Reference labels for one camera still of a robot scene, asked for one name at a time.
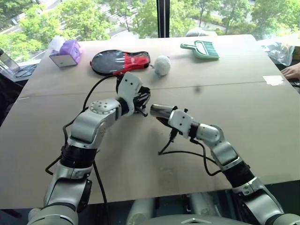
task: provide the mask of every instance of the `beige table surface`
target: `beige table surface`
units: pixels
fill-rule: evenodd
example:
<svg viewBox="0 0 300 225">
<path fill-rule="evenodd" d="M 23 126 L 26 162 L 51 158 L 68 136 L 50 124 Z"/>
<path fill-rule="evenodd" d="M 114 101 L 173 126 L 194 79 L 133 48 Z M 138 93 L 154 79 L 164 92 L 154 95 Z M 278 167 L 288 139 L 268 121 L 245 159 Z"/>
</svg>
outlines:
<svg viewBox="0 0 300 225">
<path fill-rule="evenodd" d="M 300 96 L 287 81 L 152 90 L 152 103 L 188 108 L 198 122 L 220 126 L 228 141 L 265 184 L 300 179 Z M 62 126 L 86 94 L 17 100 L 0 129 L 0 208 L 42 206 L 51 176 L 45 167 L 59 154 Z M 113 98 L 95 93 L 91 100 Z M 224 175 L 205 173 L 203 160 L 187 154 L 158 156 L 170 130 L 155 118 L 121 118 L 107 130 L 96 162 L 108 201 L 230 188 Z M 201 150 L 178 136 L 169 150 Z M 211 171 L 216 166 L 209 164 Z M 102 202 L 94 177 L 90 203 Z"/>
<path fill-rule="evenodd" d="M 181 43 L 193 44 L 195 40 L 212 41 L 220 59 L 202 61 L 191 50 L 180 48 Z M 49 57 L 44 57 L 21 97 L 87 93 L 101 77 L 92 71 L 90 61 L 97 53 L 110 49 L 147 51 L 152 64 L 159 55 L 170 57 L 171 71 L 163 79 L 158 79 L 151 67 L 134 72 L 151 89 L 260 82 L 264 75 L 278 73 L 251 35 L 88 41 L 80 45 L 83 55 L 76 67 L 59 68 Z M 107 81 L 100 90 L 114 91 L 114 84 L 113 79 Z"/>
</svg>

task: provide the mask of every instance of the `purple tissue box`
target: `purple tissue box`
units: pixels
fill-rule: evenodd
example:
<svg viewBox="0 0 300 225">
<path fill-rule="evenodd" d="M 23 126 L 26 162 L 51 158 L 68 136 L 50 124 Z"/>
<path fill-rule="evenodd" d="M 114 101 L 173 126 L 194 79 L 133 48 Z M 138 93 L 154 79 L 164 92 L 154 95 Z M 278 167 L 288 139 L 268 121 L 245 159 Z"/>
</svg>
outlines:
<svg viewBox="0 0 300 225">
<path fill-rule="evenodd" d="M 79 63 L 82 49 L 76 40 L 66 41 L 60 51 L 53 50 L 49 56 L 58 67 L 76 66 Z"/>
</svg>

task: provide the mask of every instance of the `green dustpan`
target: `green dustpan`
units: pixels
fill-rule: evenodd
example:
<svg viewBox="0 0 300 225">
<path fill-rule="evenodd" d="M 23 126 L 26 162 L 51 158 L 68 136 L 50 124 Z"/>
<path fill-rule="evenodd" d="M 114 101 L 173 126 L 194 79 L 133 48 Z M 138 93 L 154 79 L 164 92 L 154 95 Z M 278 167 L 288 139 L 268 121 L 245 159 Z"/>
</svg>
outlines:
<svg viewBox="0 0 300 225">
<path fill-rule="evenodd" d="M 195 57 L 202 60 L 218 59 L 219 55 L 215 50 L 212 42 L 209 41 L 195 41 L 195 45 L 181 44 L 180 48 L 191 49 Z"/>
</svg>

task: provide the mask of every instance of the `window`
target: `window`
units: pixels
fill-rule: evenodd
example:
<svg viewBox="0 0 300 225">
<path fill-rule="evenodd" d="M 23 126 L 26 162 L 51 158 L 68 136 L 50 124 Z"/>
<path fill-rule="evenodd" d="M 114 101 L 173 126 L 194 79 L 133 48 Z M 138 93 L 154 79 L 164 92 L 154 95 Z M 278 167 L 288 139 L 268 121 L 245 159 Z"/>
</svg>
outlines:
<svg viewBox="0 0 300 225">
<path fill-rule="evenodd" d="M 158 37 L 156 0 L 0 0 L 0 48 L 41 59 L 56 35 L 79 41 Z"/>
<path fill-rule="evenodd" d="M 257 40 L 300 30 L 299 0 L 170 0 L 170 36 L 252 34 Z"/>
</svg>

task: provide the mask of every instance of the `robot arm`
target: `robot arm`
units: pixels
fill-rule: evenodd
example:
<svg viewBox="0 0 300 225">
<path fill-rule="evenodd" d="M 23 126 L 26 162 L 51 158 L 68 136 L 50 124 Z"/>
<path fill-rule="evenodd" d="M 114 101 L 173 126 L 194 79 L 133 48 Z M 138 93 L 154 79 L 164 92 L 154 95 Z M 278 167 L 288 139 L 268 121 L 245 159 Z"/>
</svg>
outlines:
<svg viewBox="0 0 300 225">
<path fill-rule="evenodd" d="M 139 107 L 149 97 L 149 89 L 142 87 L 138 77 L 127 72 L 119 82 L 115 99 L 92 102 L 88 109 L 75 118 L 46 192 L 44 208 L 30 220 L 29 225 L 78 224 L 77 213 L 88 204 L 92 186 L 88 177 L 106 129 L 121 116 L 140 111 Z"/>
<path fill-rule="evenodd" d="M 241 200 L 241 207 L 252 214 L 261 225 L 271 225 L 284 214 L 279 202 L 269 190 L 254 176 L 249 166 L 233 146 L 224 138 L 221 128 L 200 124 L 176 106 L 152 105 L 150 113 L 163 124 L 178 131 L 185 138 L 203 141 L 222 173 L 233 187 L 233 192 Z"/>
</svg>

